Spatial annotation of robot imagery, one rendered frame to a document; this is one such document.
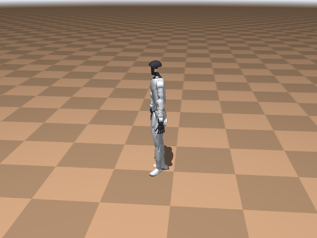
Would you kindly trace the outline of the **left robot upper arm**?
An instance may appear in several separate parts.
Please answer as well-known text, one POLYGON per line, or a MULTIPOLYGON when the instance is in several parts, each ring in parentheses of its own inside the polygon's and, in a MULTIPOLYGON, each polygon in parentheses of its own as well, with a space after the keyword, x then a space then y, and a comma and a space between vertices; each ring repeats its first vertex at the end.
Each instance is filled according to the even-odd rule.
POLYGON ((158 80, 156 82, 156 88, 157 88, 157 93, 158 93, 158 100, 156 100, 156 104, 158 105, 158 102, 162 100, 164 102, 164 94, 163 94, 163 88, 164 88, 164 83, 161 80, 158 80))

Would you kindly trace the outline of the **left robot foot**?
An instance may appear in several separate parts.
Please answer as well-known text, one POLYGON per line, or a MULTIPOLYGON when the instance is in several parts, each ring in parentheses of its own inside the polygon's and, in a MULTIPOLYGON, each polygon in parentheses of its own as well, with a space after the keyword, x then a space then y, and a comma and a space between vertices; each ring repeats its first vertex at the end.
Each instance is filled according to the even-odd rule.
POLYGON ((160 172, 162 172, 162 168, 161 168, 161 170, 155 169, 155 170, 153 170, 152 172, 150 172, 149 174, 152 175, 152 176, 156 176, 156 175, 158 175, 160 172))

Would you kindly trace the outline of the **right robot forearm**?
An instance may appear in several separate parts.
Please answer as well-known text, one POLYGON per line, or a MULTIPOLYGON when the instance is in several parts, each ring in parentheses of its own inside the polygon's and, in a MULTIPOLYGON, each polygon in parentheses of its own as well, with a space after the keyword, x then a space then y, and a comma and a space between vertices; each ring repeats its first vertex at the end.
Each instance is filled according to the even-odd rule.
POLYGON ((151 97, 151 102, 150 102, 150 109, 152 109, 153 111, 155 111, 155 104, 153 101, 153 98, 151 97))

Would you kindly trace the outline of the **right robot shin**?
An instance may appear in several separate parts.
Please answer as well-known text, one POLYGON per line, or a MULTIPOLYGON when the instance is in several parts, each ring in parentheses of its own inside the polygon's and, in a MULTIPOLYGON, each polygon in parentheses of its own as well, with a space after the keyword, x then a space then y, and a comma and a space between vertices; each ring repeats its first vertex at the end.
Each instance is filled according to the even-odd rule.
MULTIPOLYGON (((164 151, 164 154, 165 154, 165 151, 164 151)), ((164 166, 164 164, 165 164, 164 154, 163 154, 163 159, 162 159, 162 162, 161 162, 161 163, 162 163, 162 164, 161 164, 162 166, 164 166)))

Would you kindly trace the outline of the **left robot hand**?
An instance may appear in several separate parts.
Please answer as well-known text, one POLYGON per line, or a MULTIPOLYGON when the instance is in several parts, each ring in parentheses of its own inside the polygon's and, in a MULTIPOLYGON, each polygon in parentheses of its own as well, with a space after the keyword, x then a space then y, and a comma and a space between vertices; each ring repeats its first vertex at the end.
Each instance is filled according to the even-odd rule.
MULTIPOLYGON (((164 131, 164 125, 163 125, 163 122, 159 122, 159 119, 158 119, 158 127, 156 128, 156 130, 158 129, 158 133, 157 134, 161 134, 161 133, 163 133, 163 132, 165 132, 164 131), (159 133, 159 131, 160 131, 160 133, 159 133)), ((156 131, 155 130, 155 131, 156 131)))

